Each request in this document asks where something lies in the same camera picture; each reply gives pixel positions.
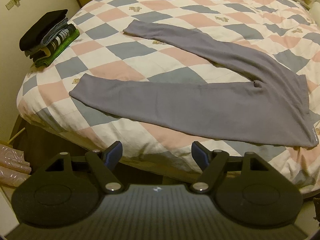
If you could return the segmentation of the blue grey folded garment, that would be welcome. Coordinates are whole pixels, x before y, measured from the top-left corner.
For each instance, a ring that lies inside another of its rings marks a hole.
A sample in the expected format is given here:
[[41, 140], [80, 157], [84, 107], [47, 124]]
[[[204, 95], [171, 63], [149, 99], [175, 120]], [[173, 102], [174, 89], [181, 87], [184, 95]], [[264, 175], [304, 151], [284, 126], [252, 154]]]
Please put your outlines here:
[[66, 17], [61, 22], [54, 25], [48, 31], [48, 33], [46, 33], [46, 35], [42, 38], [40, 45], [42, 47], [47, 46], [61, 30], [65, 29], [67, 27], [67, 25], [68, 25], [68, 18]]

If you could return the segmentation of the wall socket with plug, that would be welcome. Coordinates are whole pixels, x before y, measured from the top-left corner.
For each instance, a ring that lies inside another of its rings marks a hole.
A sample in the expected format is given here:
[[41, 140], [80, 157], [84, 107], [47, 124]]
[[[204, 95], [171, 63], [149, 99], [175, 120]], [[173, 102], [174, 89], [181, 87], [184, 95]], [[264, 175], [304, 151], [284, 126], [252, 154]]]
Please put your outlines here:
[[21, 0], [10, 0], [5, 7], [7, 10], [11, 10], [13, 7], [19, 7], [20, 6], [20, 1]]

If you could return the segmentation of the pink patterned fabric pile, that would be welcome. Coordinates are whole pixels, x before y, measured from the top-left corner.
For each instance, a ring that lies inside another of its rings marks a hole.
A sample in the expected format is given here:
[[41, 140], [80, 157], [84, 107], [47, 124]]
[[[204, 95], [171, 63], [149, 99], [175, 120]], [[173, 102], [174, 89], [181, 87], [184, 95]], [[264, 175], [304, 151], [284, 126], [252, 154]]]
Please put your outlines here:
[[18, 187], [30, 177], [31, 166], [25, 161], [23, 151], [1, 144], [0, 158], [2, 184]]

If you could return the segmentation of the black folded garment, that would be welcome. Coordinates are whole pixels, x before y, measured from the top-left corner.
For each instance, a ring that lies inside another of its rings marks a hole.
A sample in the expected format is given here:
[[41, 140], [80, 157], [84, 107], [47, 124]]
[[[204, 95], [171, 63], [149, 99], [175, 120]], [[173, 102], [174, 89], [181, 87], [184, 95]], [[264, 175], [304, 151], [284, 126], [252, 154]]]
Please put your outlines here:
[[21, 51], [30, 50], [41, 44], [42, 40], [50, 31], [61, 23], [67, 15], [68, 10], [55, 10], [45, 13], [30, 29], [21, 37], [19, 47]]

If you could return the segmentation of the green folded towel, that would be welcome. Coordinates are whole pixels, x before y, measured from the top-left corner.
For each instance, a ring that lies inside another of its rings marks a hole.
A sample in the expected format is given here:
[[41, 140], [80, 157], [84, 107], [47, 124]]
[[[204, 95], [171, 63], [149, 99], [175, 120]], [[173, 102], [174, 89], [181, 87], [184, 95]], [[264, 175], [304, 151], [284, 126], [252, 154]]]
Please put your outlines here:
[[76, 40], [76, 38], [79, 37], [79, 35], [80, 31], [76, 29], [75, 32], [72, 33], [70, 37], [66, 38], [49, 57], [35, 61], [35, 67], [48, 67], [73, 41]]

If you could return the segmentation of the striped folded garment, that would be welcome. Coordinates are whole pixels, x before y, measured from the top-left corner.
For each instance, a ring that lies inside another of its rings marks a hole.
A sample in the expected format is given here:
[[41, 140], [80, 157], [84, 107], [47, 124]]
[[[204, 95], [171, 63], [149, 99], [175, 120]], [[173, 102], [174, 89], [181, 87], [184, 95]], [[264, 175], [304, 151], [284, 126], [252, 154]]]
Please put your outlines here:
[[31, 50], [27, 50], [24, 52], [26, 57], [29, 57], [36, 62], [39, 59], [47, 58], [53, 55], [58, 48], [58, 46], [71, 34], [75, 32], [76, 28], [73, 24], [68, 24], [63, 29], [60, 29], [57, 33], [53, 35], [52, 38], [49, 39], [49, 43], [46, 46], [39, 45]]

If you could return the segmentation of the checkered pink blue quilt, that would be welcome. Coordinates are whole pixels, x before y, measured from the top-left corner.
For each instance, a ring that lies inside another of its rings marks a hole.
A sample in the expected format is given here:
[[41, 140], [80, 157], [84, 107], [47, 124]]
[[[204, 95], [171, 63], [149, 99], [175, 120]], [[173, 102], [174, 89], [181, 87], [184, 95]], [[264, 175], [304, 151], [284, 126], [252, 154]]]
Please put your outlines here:
[[173, 46], [124, 35], [133, 20], [196, 29], [262, 51], [304, 74], [310, 114], [319, 129], [319, 27], [292, 0], [92, 0], [70, 20], [80, 36], [49, 67], [32, 68], [26, 75], [17, 96], [21, 117], [90, 150], [119, 140], [124, 164], [194, 181], [201, 173], [191, 157], [195, 137], [115, 118], [69, 96], [84, 74], [170, 83], [244, 80]]

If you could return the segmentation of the grey purple pants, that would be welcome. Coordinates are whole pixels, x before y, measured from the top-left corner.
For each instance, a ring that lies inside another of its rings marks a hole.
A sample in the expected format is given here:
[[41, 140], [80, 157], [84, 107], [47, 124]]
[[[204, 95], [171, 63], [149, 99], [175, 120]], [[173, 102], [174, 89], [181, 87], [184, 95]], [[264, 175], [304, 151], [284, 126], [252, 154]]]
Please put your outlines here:
[[319, 139], [307, 80], [258, 50], [199, 31], [134, 20], [125, 33], [175, 46], [217, 63], [246, 82], [163, 83], [88, 74], [70, 96], [99, 111], [199, 137], [312, 148]]

